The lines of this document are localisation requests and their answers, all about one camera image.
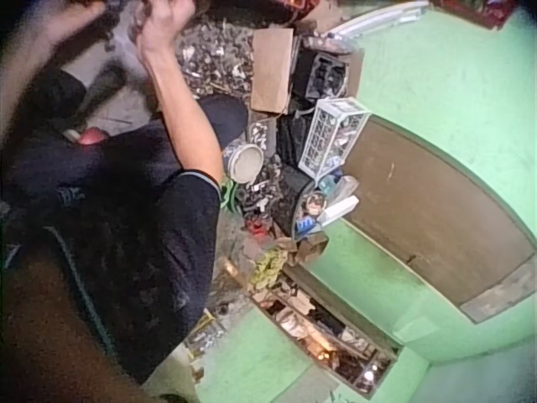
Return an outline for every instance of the black pants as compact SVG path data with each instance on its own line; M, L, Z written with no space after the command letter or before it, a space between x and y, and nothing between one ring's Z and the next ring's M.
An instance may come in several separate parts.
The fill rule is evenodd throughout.
M199 103L221 148L246 128L248 110L242 101L214 95ZM31 200L63 186L93 186L105 192L129 186L151 192L179 169L161 120L93 145L70 143L52 125L43 123L20 141L9 166L3 167L3 198Z

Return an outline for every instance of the brown door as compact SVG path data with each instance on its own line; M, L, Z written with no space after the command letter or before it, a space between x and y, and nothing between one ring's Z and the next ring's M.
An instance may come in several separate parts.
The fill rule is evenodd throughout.
M360 204L347 220L456 306L532 261L534 238L478 178L384 119L369 120L345 171L360 182ZM510 289L514 294L503 302L483 302L505 305L489 306L491 315L531 294L534 285ZM466 314L475 322L491 316Z

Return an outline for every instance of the man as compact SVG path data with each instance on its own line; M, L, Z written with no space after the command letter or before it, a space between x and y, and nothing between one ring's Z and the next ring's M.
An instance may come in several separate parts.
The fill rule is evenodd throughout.
M167 133L157 121L81 146L39 124L3 167L2 199L12 206L3 237L3 401L153 401L137 384L202 313L221 148L248 113L230 97L198 103L185 84L174 43L193 2L147 4L138 57ZM99 2L41 6L3 55L1 140L55 46L104 11Z

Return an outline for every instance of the black t-shirt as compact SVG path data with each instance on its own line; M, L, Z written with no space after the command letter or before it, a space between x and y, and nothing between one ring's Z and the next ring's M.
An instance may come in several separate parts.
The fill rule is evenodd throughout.
M55 250L92 334L143 383L203 312L220 190L208 175L186 170L166 181L156 198L76 194L70 207L40 218L22 242L4 239L10 247L4 269L17 269L33 243Z

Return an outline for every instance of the white crate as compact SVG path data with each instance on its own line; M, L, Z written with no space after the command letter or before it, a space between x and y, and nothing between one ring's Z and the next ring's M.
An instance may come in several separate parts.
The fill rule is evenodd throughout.
M299 168L317 183L345 164L369 115L354 98L319 100Z

